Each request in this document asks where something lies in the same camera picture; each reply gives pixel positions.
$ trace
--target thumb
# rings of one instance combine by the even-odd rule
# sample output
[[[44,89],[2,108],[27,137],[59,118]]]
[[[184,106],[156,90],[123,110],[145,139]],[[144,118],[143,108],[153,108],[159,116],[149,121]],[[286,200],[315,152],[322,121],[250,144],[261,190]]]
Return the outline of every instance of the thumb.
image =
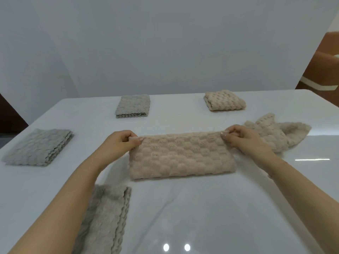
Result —
[[[143,140],[142,138],[136,138],[136,139],[133,139],[133,140],[129,140],[127,142],[124,142],[123,146],[124,146],[126,151],[129,151],[129,150],[133,149],[134,147],[139,146],[142,143],[142,140]]]
[[[221,138],[223,138],[224,140],[226,140],[227,142],[229,142],[232,147],[239,147],[239,145],[241,144],[241,142],[243,141],[242,138],[226,133],[226,132],[221,132]]]

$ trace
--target skin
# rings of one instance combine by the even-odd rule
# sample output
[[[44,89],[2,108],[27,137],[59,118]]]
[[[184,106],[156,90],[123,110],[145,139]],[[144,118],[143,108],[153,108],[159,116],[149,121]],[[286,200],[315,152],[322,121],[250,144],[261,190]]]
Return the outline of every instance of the skin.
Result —
[[[142,139],[129,130],[114,132],[70,176],[9,254],[70,254],[83,215],[102,170]],[[251,157],[276,183],[326,254],[339,250],[339,203],[273,153],[251,129],[234,125],[221,133],[232,147]]]

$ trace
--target person's left arm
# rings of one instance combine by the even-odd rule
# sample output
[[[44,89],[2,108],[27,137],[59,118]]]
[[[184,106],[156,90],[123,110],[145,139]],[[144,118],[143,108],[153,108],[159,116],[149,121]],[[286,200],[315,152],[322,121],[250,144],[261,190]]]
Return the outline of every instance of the person's left arm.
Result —
[[[141,140],[129,130],[114,132],[73,172],[52,202],[8,254],[70,254],[102,170]]]

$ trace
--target hand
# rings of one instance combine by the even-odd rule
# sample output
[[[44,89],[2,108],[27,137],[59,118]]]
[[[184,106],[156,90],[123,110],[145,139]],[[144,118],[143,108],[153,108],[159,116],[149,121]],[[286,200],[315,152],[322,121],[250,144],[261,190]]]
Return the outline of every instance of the hand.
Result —
[[[107,167],[113,161],[116,161],[126,152],[142,143],[142,139],[129,141],[128,137],[137,136],[130,130],[117,131],[109,135],[98,149],[90,156],[99,163],[100,167]]]
[[[247,127],[233,125],[221,133],[221,138],[231,144],[233,148],[241,150],[245,155],[253,159],[258,167],[268,174],[269,168],[274,162],[281,160],[272,149],[265,144],[259,134]]]

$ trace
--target towel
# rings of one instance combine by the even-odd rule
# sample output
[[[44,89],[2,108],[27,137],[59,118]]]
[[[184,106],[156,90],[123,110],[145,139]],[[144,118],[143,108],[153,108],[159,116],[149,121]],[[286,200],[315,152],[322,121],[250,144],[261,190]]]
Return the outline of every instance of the towel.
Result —
[[[3,158],[7,165],[47,166],[72,139],[65,129],[35,129],[18,142]]]
[[[131,188],[96,185],[72,254],[119,254]]]
[[[123,117],[147,117],[149,110],[149,95],[124,95],[120,99],[115,115],[118,119]]]
[[[246,108],[245,101],[229,90],[207,92],[204,96],[204,100],[210,111],[240,110]]]
[[[142,137],[142,144],[129,152],[131,179],[235,172],[234,158],[220,132]]]
[[[276,123],[274,117],[273,113],[268,113],[256,123],[245,122],[245,126],[258,132],[262,141],[274,152],[282,152],[297,145],[311,130],[311,126],[301,122]]]

